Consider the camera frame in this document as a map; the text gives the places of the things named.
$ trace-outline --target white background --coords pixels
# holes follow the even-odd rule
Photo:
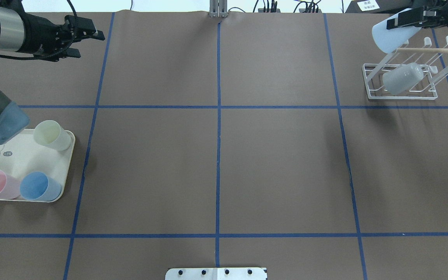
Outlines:
[[[350,0],[344,0],[347,9]],[[66,0],[23,0],[27,12],[71,11]],[[240,7],[247,12],[254,9],[256,0],[228,0],[227,7]],[[76,11],[120,11],[129,9],[130,0],[72,0]],[[281,12],[293,12],[298,4],[295,0],[279,0]],[[341,12],[341,0],[321,0],[318,4],[322,12]],[[134,0],[134,11],[208,11],[210,0]],[[259,0],[258,8],[263,8]]]

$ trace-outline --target white label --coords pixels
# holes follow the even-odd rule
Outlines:
[[[357,2],[357,5],[359,5],[361,11],[371,11],[379,9],[378,3],[376,0],[366,0]]]

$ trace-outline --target drying rack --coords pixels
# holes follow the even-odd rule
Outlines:
[[[448,65],[439,72],[435,64],[437,64],[437,61],[444,53],[448,54],[448,36],[446,37],[446,45],[443,48],[432,48],[430,37],[424,38],[424,44],[421,48],[409,48],[408,46],[409,41],[406,41],[400,48],[386,55],[378,64],[365,63],[362,66],[368,99],[437,99],[436,85],[448,76]],[[424,61],[424,57],[429,54],[432,56],[424,63],[420,63],[420,60]],[[391,62],[402,56],[404,57],[402,62],[391,64]],[[412,62],[416,62],[423,69],[425,74],[423,80],[399,95],[390,94],[383,84],[383,74]]]

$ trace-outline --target gray table surface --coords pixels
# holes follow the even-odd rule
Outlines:
[[[82,58],[0,59],[30,127],[77,137],[60,200],[0,202],[0,279],[448,279],[448,82],[368,100],[385,15],[82,16]]]

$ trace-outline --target white tray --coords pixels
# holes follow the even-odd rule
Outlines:
[[[68,170],[75,146],[75,135],[67,131],[72,137],[72,144],[64,151],[53,150],[38,145],[33,138],[34,129],[24,129],[20,134],[0,145],[0,170],[22,180],[31,172],[43,172],[61,184],[62,192],[53,201],[26,200],[21,196],[15,199],[0,199],[3,201],[26,202],[55,202],[62,195],[67,181]]]

